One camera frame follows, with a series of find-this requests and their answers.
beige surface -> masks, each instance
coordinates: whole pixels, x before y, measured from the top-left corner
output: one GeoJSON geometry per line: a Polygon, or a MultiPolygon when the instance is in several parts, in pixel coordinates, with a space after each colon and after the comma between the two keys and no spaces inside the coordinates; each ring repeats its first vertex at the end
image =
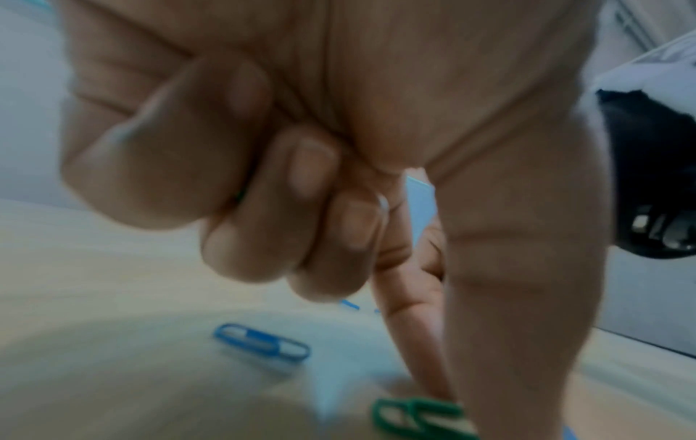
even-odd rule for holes
{"type": "MultiPolygon", "coordinates": [[[[195,231],[0,201],[0,280],[0,439],[378,439],[370,403],[413,392],[366,293],[354,312],[219,279],[195,231]],[[313,355],[228,348],[227,321],[313,355]]],[[[567,418],[581,440],[694,440],[696,362],[597,332],[567,418]]]]}

green paper clip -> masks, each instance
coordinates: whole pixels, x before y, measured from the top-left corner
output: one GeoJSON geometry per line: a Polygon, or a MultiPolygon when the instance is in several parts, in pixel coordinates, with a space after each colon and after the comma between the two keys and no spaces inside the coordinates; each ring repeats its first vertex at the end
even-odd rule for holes
{"type": "Polygon", "coordinates": [[[429,399],[392,400],[379,399],[372,406],[372,420],[378,428],[408,439],[417,440],[479,440],[478,436],[455,431],[428,422],[422,415],[431,414],[441,418],[464,418],[465,413],[459,405],[429,399]],[[399,426],[382,415],[382,409],[396,408],[411,418],[415,428],[399,426]]]}

black object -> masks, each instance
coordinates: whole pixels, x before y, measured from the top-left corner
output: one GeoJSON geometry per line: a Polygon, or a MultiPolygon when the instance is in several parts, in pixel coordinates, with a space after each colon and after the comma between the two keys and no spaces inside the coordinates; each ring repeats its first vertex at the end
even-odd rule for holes
{"type": "Polygon", "coordinates": [[[598,91],[611,141],[617,246],[655,259],[696,255],[696,121],[642,91],[598,91]]]}

skin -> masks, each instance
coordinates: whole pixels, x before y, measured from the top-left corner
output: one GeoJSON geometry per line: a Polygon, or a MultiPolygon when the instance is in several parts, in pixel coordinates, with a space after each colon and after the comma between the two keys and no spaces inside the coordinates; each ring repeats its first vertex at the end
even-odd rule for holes
{"type": "Polygon", "coordinates": [[[221,275],[314,300],[370,279],[424,389],[485,440],[558,439],[610,236],[573,110],[597,3],[56,1],[62,176],[121,223],[202,220],[221,275]],[[408,167],[442,222],[413,253],[408,167]]]}

fingernail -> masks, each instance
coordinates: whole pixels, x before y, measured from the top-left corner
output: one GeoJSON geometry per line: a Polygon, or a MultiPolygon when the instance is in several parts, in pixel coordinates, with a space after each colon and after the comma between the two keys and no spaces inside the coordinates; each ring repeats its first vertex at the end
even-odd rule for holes
{"type": "Polygon", "coordinates": [[[240,120],[255,120],[270,106],[270,82],[256,65],[244,62],[232,77],[229,91],[232,114],[240,120]]]}
{"type": "Polygon", "coordinates": [[[366,250],[382,224],[384,211],[367,202],[348,201],[341,219],[341,238],[350,249],[366,250]]]}
{"type": "Polygon", "coordinates": [[[302,139],[295,149],[288,174],[290,188],[302,199],[324,193],[336,177],[339,155],[313,139],[302,139]]]}

